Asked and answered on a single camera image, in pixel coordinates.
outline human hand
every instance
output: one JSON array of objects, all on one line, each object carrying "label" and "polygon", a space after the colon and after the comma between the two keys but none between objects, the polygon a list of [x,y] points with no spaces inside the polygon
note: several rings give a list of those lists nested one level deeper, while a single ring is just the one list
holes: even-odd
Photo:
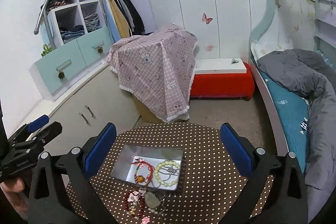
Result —
[{"label": "human hand", "polygon": [[20,197],[19,193],[25,188],[25,183],[19,177],[5,180],[1,183],[1,188],[15,211],[23,218],[27,219],[27,204]]}]

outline concrete floor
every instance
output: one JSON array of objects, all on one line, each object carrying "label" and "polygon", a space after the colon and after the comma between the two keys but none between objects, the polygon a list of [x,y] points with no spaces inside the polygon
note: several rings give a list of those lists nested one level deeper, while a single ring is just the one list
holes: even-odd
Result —
[{"label": "concrete floor", "polygon": [[[220,129],[228,122],[242,137],[255,147],[261,146],[269,153],[276,154],[273,131],[263,98],[256,89],[251,100],[245,99],[191,99],[190,119],[186,122]],[[149,123],[137,123],[146,126]]]}]

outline gray comforter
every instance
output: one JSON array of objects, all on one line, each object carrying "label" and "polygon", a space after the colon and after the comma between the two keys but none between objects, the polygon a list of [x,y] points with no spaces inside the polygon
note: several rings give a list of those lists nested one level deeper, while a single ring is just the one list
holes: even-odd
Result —
[{"label": "gray comforter", "polygon": [[258,67],[278,85],[310,97],[310,156],[305,170],[309,221],[336,186],[336,73],[323,58],[300,49],[271,52]]}]

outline pearl bracelet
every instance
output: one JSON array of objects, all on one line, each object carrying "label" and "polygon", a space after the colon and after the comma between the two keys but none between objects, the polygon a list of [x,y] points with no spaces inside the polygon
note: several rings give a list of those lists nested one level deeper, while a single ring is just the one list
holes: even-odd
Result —
[{"label": "pearl bracelet", "polygon": [[177,183],[177,179],[176,180],[173,180],[172,182],[164,182],[161,180],[160,178],[160,174],[159,174],[159,171],[162,167],[165,167],[166,165],[172,165],[172,167],[176,167],[177,169],[180,168],[180,165],[173,161],[173,160],[167,160],[167,161],[164,161],[162,163],[159,163],[157,165],[157,167],[155,167],[155,170],[154,170],[154,177],[156,178],[157,182],[160,183],[161,185],[165,186],[165,187],[172,187],[173,185],[175,185]]}]

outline silver screw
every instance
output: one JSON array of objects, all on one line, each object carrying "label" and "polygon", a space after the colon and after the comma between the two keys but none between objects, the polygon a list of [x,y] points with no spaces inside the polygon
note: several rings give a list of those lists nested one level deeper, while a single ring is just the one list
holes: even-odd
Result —
[{"label": "silver screw", "polygon": [[43,152],[43,153],[41,154],[41,158],[42,158],[42,159],[45,159],[46,157],[48,157],[48,153],[47,153],[47,152]]},{"label": "silver screw", "polygon": [[79,147],[74,147],[73,149],[71,149],[71,153],[73,153],[74,155],[78,154],[80,151],[81,150]]},{"label": "silver screw", "polygon": [[261,147],[258,147],[257,148],[257,153],[259,154],[259,155],[263,155],[263,154],[265,154],[265,149],[263,149],[263,148],[261,148]]},{"label": "silver screw", "polygon": [[295,155],[294,152],[289,152],[289,153],[288,153],[288,156],[289,156],[290,158],[292,158],[292,159],[295,159],[295,158],[296,158],[296,155]]}]

